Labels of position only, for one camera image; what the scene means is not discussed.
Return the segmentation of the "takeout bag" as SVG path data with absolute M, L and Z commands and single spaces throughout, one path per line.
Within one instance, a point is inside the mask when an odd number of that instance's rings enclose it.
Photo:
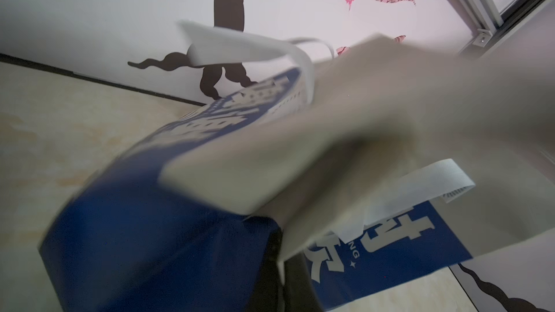
M 196 66 L 294 67 L 153 132 L 89 180 L 39 252 L 64 311 L 245 311 L 270 234 L 323 311 L 554 228 L 554 81 L 377 37 L 184 21 Z

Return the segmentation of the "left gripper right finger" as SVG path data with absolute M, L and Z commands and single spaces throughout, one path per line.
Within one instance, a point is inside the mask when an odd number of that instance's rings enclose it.
M 303 254 L 285 262 L 285 312 L 323 312 Z

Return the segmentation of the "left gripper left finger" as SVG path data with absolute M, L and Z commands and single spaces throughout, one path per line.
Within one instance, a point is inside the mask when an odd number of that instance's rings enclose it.
M 257 274 L 254 289 L 249 298 L 245 311 L 248 312 L 277 312 L 281 311 L 282 288 L 278 270 L 278 254 L 280 252 L 283 234 L 277 230 L 270 234 Z

